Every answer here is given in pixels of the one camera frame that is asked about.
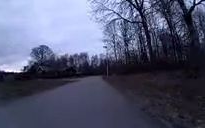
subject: cloud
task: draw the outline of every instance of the cloud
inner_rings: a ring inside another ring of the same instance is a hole
[[[19,70],[40,44],[57,54],[99,53],[101,36],[86,0],[0,0],[0,69]]]

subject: street lamp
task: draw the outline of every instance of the street lamp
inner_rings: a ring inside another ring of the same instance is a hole
[[[104,49],[106,49],[106,60],[107,60],[107,77],[109,76],[109,65],[108,65],[108,50],[107,46],[103,46]]]

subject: forest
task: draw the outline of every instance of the forest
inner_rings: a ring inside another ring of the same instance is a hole
[[[89,0],[109,65],[122,73],[205,62],[205,0]]]

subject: house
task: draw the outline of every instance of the house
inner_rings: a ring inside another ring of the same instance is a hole
[[[66,68],[63,72],[69,74],[69,75],[76,75],[77,70],[73,66]]]

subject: grassy slope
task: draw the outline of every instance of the grassy slope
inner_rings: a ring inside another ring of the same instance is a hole
[[[205,96],[205,79],[189,80],[182,72],[159,72],[111,76],[106,81],[150,114],[178,126],[205,127],[205,110],[198,105],[198,96]]]

